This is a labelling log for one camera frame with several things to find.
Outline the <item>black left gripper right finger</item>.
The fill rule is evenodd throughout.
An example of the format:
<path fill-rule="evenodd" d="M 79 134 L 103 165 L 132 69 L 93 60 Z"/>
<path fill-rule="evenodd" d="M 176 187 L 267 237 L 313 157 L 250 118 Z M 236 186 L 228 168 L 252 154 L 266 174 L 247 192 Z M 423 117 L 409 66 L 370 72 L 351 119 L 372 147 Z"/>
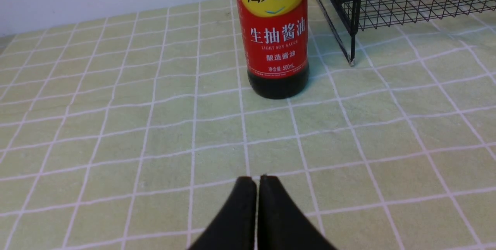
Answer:
<path fill-rule="evenodd" d="M 259 250 L 336 249 L 300 211 L 278 177 L 262 175 L 258 194 Z"/>

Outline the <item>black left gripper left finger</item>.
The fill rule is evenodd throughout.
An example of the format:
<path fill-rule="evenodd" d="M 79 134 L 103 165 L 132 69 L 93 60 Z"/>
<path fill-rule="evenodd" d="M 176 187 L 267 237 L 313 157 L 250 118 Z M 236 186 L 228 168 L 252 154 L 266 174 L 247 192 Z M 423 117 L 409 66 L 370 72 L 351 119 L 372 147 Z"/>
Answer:
<path fill-rule="evenodd" d="M 190 250 L 253 250 L 257 185 L 249 176 L 240 176 L 229 197 Z"/>

